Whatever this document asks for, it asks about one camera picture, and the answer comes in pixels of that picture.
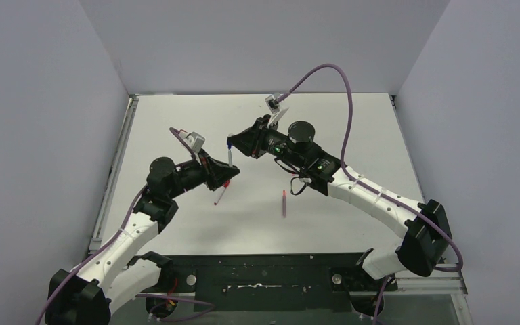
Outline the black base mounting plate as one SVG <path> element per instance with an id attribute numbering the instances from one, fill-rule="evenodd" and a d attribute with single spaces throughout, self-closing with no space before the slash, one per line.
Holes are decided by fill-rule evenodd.
<path id="1" fill-rule="evenodd" d="M 348 312 L 372 314 L 382 280 L 361 267 L 361 253 L 171 255 L 148 293 L 192 294 L 216 311 Z"/>

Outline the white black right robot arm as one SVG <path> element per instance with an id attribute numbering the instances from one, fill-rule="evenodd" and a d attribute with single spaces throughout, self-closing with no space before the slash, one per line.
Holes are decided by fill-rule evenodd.
<path id="1" fill-rule="evenodd" d="M 399 243 L 385 250 L 371 248 L 358 262 L 371 278 L 403 270 L 427 277 L 436 270 L 452 238 L 441 204 L 399 196 L 351 167 L 342 167 L 339 158 L 314 142 L 316 130 L 307 121 L 294 122 L 283 134 L 269 120 L 268 115 L 258 118 L 248 129 L 229 136 L 228 144 L 254 159 L 271 154 L 307 179 L 308 187 L 358 208 L 393 231 Z"/>

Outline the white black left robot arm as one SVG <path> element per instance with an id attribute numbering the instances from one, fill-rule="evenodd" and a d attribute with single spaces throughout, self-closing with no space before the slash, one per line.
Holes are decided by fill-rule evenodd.
<path id="1" fill-rule="evenodd" d="M 60 269 L 51 278 L 36 323 L 108 324 L 116 310 L 144 289 L 168 289 L 173 281 L 169 259 L 137 252 L 171 222 L 178 210 L 176 197 L 201 185 L 215 191 L 239 173 L 237 166 L 211 158 L 205 150 L 179 165 L 169 157 L 153 160 L 146 184 L 116 233 L 69 272 Z"/>

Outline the aluminium frame rail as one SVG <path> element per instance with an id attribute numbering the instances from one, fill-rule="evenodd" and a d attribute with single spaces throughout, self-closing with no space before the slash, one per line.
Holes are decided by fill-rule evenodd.
<path id="1" fill-rule="evenodd" d="M 119 275 L 112 281 L 105 281 L 99 285 L 105 297 L 116 301 L 118 299 L 128 301 L 133 299 L 136 294 L 140 294 L 145 290 L 154 289 L 158 293 L 164 290 L 160 287 L 159 276 L 163 274 L 163 269 L 155 264 L 147 261 L 138 262 L 133 266 L 123 269 Z M 260 290 L 267 289 L 275 291 L 277 289 L 302 289 L 305 292 L 313 289 L 316 285 L 315 280 L 310 280 L 307 284 L 285 284 L 283 281 L 269 283 L 264 281 L 244 281 L 241 284 L 235 282 L 226 284 L 223 292 L 236 290 Z M 372 284 L 370 289 L 363 288 L 361 284 L 356 284 L 350 280 L 348 276 L 333 274 L 324 278 L 324 288 L 328 288 L 333 292 L 348 290 L 352 296 L 370 296 L 379 291 L 380 284 Z M 416 295 L 444 295 L 444 294 L 462 294 L 466 289 L 463 281 L 458 276 L 446 274 L 437 274 L 434 278 L 421 278 L 413 276 L 410 272 L 400 272 L 396 274 L 393 283 L 388 284 L 385 293 L 388 295 L 396 294 L 416 294 Z"/>

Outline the pink marker pen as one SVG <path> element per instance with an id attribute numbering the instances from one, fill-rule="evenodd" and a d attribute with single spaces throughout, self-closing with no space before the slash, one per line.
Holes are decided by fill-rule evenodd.
<path id="1" fill-rule="evenodd" d="M 282 218 L 286 218 L 287 217 L 286 190 L 282 191 L 281 212 L 282 212 Z"/>

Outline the left side aluminium rail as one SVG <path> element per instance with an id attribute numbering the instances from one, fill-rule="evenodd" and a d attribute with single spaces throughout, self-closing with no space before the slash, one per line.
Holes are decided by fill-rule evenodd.
<path id="1" fill-rule="evenodd" d="M 121 132 L 119 134 L 116 150 L 110 165 L 105 191 L 102 196 L 100 209 L 98 211 L 96 223 L 93 228 L 91 240 L 89 242 L 88 254 L 92 254 L 92 252 L 98 250 L 102 246 L 103 231 L 109 215 L 110 205 L 114 196 L 114 189 L 118 181 L 118 175 L 123 163 L 125 148 L 127 146 L 138 103 L 138 95 L 129 96 L 129 103 L 125 111 Z"/>

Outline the white red marker pen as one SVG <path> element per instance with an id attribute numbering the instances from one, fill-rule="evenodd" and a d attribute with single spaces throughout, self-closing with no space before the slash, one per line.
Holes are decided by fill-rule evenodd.
<path id="1" fill-rule="evenodd" d="M 218 193 L 218 195 L 217 195 L 217 197 L 216 197 L 216 200 L 215 200 L 214 203 L 213 203 L 215 206 L 218 205 L 218 204 L 220 203 L 220 201 L 221 201 L 221 199 L 223 198 L 223 195 L 225 194 L 225 191 L 226 191 L 226 190 L 227 190 L 226 187 L 222 187 L 222 188 L 219 190 L 219 193 Z"/>

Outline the white blue marker pen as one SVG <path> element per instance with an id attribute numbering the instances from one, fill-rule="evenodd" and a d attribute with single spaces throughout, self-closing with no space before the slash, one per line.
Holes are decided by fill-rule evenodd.
<path id="1" fill-rule="evenodd" d="M 228 165 L 229 165 L 230 167 L 233 167 L 234 165 L 233 165 L 233 158 L 232 158 L 232 151 L 231 151 L 231 149 L 228 149 L 228 151 L 227 151 L 227 157 L 228 157 L 228 158 L 227 158 L 227 159 L 228 159 Z"/>

